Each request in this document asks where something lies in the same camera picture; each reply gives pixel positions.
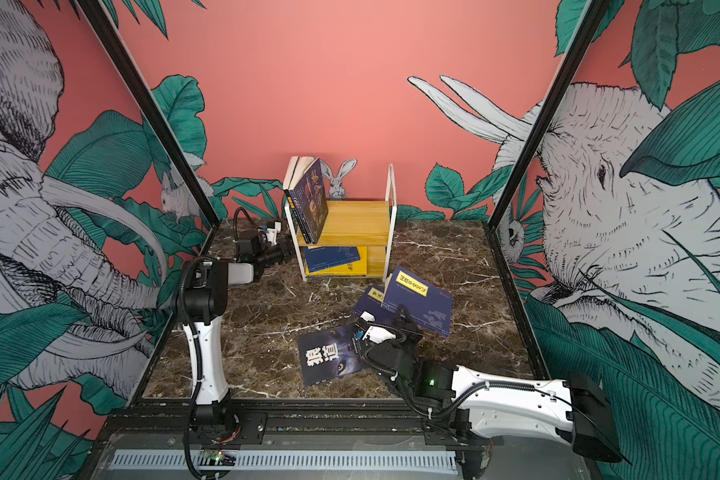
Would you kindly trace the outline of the blue book with yellow label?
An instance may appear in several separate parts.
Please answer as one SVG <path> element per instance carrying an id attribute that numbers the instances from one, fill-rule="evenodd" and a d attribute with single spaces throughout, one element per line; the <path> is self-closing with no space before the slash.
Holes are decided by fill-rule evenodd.
<path id="1" fill-rule="evenodd" d="M 361 255 L 357 247 L 307 247 L 305 259 L 309 272 L 317 273 L 359 261 Z"/>

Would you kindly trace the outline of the dark book with portrait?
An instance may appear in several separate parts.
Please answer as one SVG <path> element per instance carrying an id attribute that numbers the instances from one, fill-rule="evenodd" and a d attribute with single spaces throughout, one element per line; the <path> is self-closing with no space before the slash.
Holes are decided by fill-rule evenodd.
<path id="1" fill-rule="evenodd" d="M 317 244 L 328 216 L 321 160 L 299 157 L 297 180 L 296 185 L 291 187 L 291 193 L 308 223 L 311 236 L 308 244 Z"/>

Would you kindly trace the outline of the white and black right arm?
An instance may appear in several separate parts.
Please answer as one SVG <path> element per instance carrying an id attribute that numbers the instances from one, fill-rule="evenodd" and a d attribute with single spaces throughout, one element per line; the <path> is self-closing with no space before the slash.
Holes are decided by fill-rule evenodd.
<path id="1" fill-rule="evenodd" d="M 355 323 L 353 347 L 388 389 L 425 425 L 458 444 L 515 436 L 569 445 L 581 457 L 620 463 L 612 404 L 587 375 L 524 380 L 418 356 L 420 328 L 401 307 L 389 320 L 368 311 Z"/>

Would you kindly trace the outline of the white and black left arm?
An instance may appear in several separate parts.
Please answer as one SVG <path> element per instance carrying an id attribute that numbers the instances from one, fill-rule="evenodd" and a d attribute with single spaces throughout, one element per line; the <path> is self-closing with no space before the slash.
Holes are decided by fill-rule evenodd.
<path id="1" fill-rule="evenodd" d="M 227 406 L 230 390 L 221 352 L 222 317 L 231 286 L 256 282 L 267 268 L 292 258 L 292 241 L 281 230 L 282 224 L 275 221 L 238 232 L 233 258 L 202 256 L 182 267 L 175 305 L 192 366 L 191 425 L 224 424 L 231 429 L 239 422 Z"/>

